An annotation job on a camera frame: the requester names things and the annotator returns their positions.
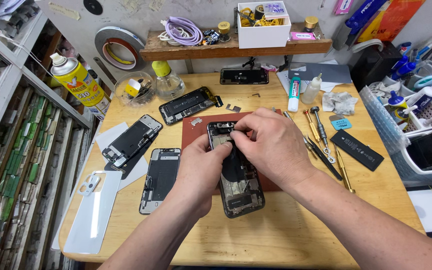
yellow cap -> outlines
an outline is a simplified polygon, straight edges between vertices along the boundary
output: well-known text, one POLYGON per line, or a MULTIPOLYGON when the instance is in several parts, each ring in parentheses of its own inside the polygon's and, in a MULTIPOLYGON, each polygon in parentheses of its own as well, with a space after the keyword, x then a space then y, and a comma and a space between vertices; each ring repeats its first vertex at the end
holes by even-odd
POLYGON ((153 67, 154 73, 158 77, 167 76, 171 72, 171 67, 167 61, 153 61, 151 65, 153 67))
POLYGON ((304 26, 307 28, 314 28, 318 23, 318 18, 315 16, 308 16, 304 19, 304 26))
POLYGON ((221 34, 227 34, 230 31, 230 23, 227 21, 222 21, 218 23, 218 32, 221 34))

wooden desk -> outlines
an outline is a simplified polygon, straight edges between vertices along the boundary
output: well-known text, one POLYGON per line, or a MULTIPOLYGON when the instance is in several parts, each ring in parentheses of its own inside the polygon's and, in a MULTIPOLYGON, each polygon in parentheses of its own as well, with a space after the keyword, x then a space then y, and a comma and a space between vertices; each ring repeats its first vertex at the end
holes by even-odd
MULTIPOLYGON (((267 85, 220 85, 218 72, 189 74, 181 77, 186 84, 186 92, 207 86, 214 95, 220 95, 224 102, 223 107, 211 107, 199 112, 197 115, 200 116, 232 114, 225 109, 228 103, 231 106, 241 107, 242 112, 254 111, 261 106, 267 108, 274 106, 282 110, 288 107, 288 97, 274 72, 270 72, 270 83, 267 85), (259 93, 261 97, 252 96, 255 93, 259 93)), ((352 84, 338 85, 333 89, 333 92, 345 91, 359 98, 352 84)), ((300 102, 298 112, 289 113, 304 134, 311 134, 311 131, 303 110, 315 105, 321 107, 322 94, 323 92, 320 91, 315 104, 309 106, 300 102)), ((123 107, 118 99, 114 98, 100 132, 124 121, 130 126, 144 114, 149 114, 164 123, 158 111, 162 103, 164 102, 156 97, 149 105, 135 109, 123 107)), ((351 186, 356 190, 357 196, 423 233, 423 227, 411 200, 361 99, 356 104, 355 112, 355 115, 347 117, 353 126, 347 131, 384 156, 384 161, 374 172, 371 172, 341 151, 351 186)), ((322 112, 322 109, 320 111, 321 121, 326 127, 329 138, 336 132, 328 119, 332 114, 332 112, 322 112)), ((145 153, 146 160, 149 160, 151 151, 155 148, 180 148, 182 126, 182 122, 173 126, 164 125, 158 138, 145 153)), ((311 161, 316 167, 333 177, 320 160, 316 161, 311 157, 311 161)), ((95 145, 89 153, 87 165, 83 169, 83 177, 78 181, 79 185, 86 175, 102 170, 104 165, 99 148, 95 145)), ((77 261, 105 261, 147 217, 138 212, 144 183, 145 178, 141 177, 116 195, 103 245, 98 254, 65 253, 64 255, 77 261)), ((284 192, 267 192, 264 197, 266 206, 262 210, 230 219, 224 215, 221 197, 214 195, 211 211, 189 232, 171 264, 311 269, 358 267, 333 233, 289 195, 284 192)), ((81 195, 75 194, 70 202, 59 234, 61 249, 66 242, 81 199, 81 195)))

purple cable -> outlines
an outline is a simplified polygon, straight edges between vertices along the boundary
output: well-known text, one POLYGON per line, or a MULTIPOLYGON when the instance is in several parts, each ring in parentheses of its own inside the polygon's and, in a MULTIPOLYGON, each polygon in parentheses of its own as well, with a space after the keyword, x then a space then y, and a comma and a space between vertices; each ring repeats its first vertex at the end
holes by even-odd
POLYGON ((185 46, 195 46, 203 40, 201 30, 199 30, 192 21, 186 18, 169 17, 165 29, 168 36, 185 46), (191 34, 191 36, 183 37, 176 28, 183 28, 184 31, 191 34))

